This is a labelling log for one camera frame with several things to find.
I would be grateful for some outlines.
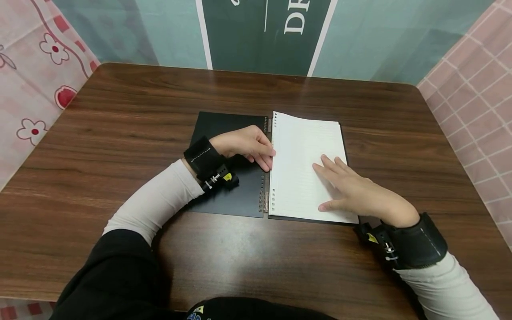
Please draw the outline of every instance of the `white sleeve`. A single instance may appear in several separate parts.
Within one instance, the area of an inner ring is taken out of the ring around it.
[[[494,320],[498,316],[449,252],[439,263],[395,270],[414,290],[429,320]]]
[[[162,225],[203,193],[180,159],[138,189],[109,220],[103,234],[127,229],[139,233],[151,246]]]

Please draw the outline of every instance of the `black notebook cover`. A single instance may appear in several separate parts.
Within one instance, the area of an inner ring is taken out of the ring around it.
[[[265,134],[268,117],[200,112],[190,144],[202,136],[208,139],[222,133],[257,125]],[[231,158],[230,168],[239,177],[240,184],[232,190],[218,188],[192,200],[187,210],[209,214],[263,218],[264,186],[267,175],[256,163],[243,156]]]

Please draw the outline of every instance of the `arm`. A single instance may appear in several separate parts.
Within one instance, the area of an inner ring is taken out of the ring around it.
[[[449,252],[426,269],[396,270],[414,290],[429,320],[494,320],[494,310]]]
[[[323,155],[322,163],[323,166],[313,164],[314,170],[339,189],[342,197],[321,204],[320,211],[341,209],[373,216],[396,228],[419,222],[419,214],[411,203],[359,176],[340,158],[333,162]],[[466,270],[450,253],[428,268],[396,272],[414,290],[429,320],[498,319]]]
[[[272,168],[270,141],[256,127],[211,139],[224,156],[240,153],[263,170]],[[196,174],[178,160],[137,190],[112,216],[85,265],[66,285],[52,319],[172,318],[159,308],[165,277],[151,251],[162,225],[203,194]]]

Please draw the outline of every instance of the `wrist device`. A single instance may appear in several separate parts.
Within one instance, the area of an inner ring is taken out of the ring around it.
[[[197,179],[202,181],[201,188],[204,191],[217,185],[227,188],[238,185],[238,177],[228,170],[226,157],[219,155],[206,136],[191,145],[183,156],[196,173]]]
[[[382,222],[372,229],[365,223],[355,231],[363,242],[378,244],[395,269],[427,268],[441,261],[448,252],[446,240],[425,212],[412,227],[396,228]]]

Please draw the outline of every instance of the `white lined paper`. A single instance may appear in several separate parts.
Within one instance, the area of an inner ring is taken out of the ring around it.
[[[274,112],[272,144],[276,150],[270,172],[269,215],[330,222],[358,223],[357,215],[320,212],[318,206],[335,199],[338,191],[313,170],[320,156],[340,157],[345,147],[338,122],[308,120]]]

